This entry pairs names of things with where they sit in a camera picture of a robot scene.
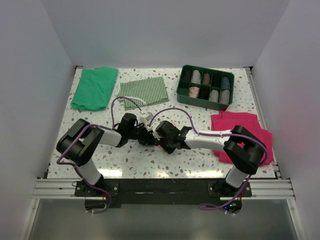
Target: terrazzo surface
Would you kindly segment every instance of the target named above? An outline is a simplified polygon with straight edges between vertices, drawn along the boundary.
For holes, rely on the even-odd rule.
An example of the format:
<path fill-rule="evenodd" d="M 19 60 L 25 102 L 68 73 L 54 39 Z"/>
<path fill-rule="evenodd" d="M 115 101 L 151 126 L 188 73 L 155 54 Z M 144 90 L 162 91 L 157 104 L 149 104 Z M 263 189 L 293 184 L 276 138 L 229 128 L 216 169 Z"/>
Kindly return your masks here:
<path fill-rule="evenodd" d="M 243 68 L 219 68 L 218 70 L 231 72 L 235 76 L 233 103 L 227 111 L 257 114 L 246 71 Z M 120 90 L 120 83 L 159 76 L 164 78 L 169 102 L 144 107 L 143 110 L 157 113 L 164 108 L 182 108 L 192 115 L 196 129 L 210 130 L 210 116 L 219 112 L 177 102 L 176 89 L 180 73 L 181 68 L 120 68 L 112 97 L 106 110 L 90 112 L 71 108 L 71 101 L 82 74 L 82 69 L 77 69 L 58 133 L 58 139 L 79 118 L 85 119 L 92 124 L 111 127 L 110 106 Z M 137 109 L 125 111 L 124 106 L 117 102 L 114 106 L 115 122 L 118 123 L 127 112 L 139 114 Z M 157 120 L 159 122 L 163 120 L 171 121 L 179 129 L 183 126 L 190 126 L 187 116 L 177 110 L 163 112 L 157 117 Z M 60 153 L 54 150 L 50 159 L 47 178 L 78 178 L 72 167 L 56 164 L 59 156 Z M 131 140 L 121 148 L 98 145 L 92 159 L 105 178 L 224 178 L 232 167 L 231 164 L 219 162 L 218 158 L 209 149 L 181 149 L 175 150 L 172 154 L 167 154 L 159 146 L 145 147 Z M 260 167 L 253 177 L 274 178 L 274 169 L 271 164 Z"/>

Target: green and white striped towel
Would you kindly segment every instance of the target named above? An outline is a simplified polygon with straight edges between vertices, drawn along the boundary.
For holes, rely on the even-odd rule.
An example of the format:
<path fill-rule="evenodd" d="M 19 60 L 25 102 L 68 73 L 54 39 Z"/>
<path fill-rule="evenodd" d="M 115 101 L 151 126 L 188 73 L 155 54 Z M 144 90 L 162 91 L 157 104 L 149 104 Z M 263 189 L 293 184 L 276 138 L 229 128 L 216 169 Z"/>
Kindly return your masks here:
<path fill-rule="evenodd" d="M 162 76 L 120 83 L 120 91 L 117 97 L 134 97 L 144 100 L 146 104 L 133 99 L 139 107 L 163 104 L 169 101 Z M 131 101 L 123 101 L 125 110 L 137 108 Z"/>

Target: red cloth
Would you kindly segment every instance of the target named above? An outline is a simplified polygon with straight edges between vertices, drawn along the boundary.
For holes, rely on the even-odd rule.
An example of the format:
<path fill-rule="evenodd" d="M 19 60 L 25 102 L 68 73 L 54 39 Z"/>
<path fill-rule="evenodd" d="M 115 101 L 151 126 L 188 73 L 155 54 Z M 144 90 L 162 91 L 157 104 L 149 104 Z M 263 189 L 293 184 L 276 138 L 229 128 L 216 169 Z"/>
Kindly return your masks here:
<path fill-rule="evenodd" d="M 261 128 L 257 115 L 248 112 L 220 111 L 219 114 L 211 116 L 211 129 L 213 131 L 233 129 L 236 125 L 245 127 L 265 144 L 268 158 L 263 165 L 272 163 L 274 161 L 272 134 Z M 220 162 L 232 164 L 232 161 L 225 152 L 215 150 L 213 153 L 219 157 Z"/>

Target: storage organizer box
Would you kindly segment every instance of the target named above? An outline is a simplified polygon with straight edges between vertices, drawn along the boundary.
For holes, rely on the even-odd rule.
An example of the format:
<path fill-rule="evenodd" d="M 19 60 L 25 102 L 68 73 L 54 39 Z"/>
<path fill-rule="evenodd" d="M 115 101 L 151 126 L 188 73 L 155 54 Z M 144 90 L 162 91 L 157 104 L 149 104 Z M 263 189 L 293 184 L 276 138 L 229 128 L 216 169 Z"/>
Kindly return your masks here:
<path fill-rule="evenodd" d="M 198 70 L 200 72 L 201 83 L 203 82 L 204 75 L 209 74 L 210 85 L 208 86 L 208 85 L 196 84 L 196 83 L 190 82 L 190 79 L 191 79 L 190 71 L 192 74 L 194 70 Z M 207 99 L 200 99 L 200 98 L 194 98 L 194 97 L 188 96 L 190 87 L 198 87 L 200 88 L 199 93 L 201 91 L 206 91 L 206 92 L 209 91 L 211 93 L 212 90 L 217 90 L 219 92 L 218 99 L 220 100 L 221 93 L 224 90 L 222 88 L 222 78 L 224 77 L 227 77 L 230 81 L 229 104 L 222 104 L 219 102 L 209 101 L 209 96 Z M 193 105 L 197 107 L 225 111 L 227 110 L 229 105 L 232 104 L 232 101 L 233 101 L 234 83 L 235 83 L 235 75 L 233 75 L 230 72 L 218 71 L 218 70 L 213 70 L 213 69 L 199 67 L 199 66 L 184 65 L 182 67 L 178 87 L 176 89 L 177 101 L 179 103 Z"/>

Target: folded green towel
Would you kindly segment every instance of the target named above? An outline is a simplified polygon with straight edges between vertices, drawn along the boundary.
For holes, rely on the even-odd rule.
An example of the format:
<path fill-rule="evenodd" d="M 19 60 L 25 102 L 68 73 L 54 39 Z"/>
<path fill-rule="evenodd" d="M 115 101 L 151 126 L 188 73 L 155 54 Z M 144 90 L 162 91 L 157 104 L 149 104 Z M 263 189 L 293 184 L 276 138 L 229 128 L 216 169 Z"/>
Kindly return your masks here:
<path fill-rule="evenodd" d="M 118 69 L 111 67 L 83 69 L 71 107 L 82 111 L 106 109 L 115 87 L 117 74 Z"/>
<path fill-rule="evenodd" d="M 169 101 L 163 77 L 149 77 L 137 81 L 120 83 L 118 97 L 134 97 L 146 102 L 134 100 L 139 107 L 162 104 Z M 125 110 L 135 109 L 137 106 L 129 100 L 124 101 Z"/>

